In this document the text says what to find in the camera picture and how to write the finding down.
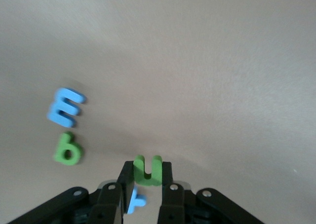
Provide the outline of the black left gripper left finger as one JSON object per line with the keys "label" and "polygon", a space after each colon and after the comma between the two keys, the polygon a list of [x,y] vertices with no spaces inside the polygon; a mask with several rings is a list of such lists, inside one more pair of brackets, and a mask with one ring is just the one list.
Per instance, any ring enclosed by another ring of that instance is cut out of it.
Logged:
{"label": "black left gripper left finger", "polygon": [[134,188],[133,162],[127,161],[117,180],[102,182],[89,193],[72,187],[11,224],[121,224]]}

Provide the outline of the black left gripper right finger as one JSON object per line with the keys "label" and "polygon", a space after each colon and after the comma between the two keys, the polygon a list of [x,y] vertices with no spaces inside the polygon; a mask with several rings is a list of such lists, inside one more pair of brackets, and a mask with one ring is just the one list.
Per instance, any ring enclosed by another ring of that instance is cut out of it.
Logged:
{"label": "black left gripper right finger", "polygon": [[171,162],[162,163],[159,224],[261,224],[262,221],[213,188],[194,194],[173,179]]}

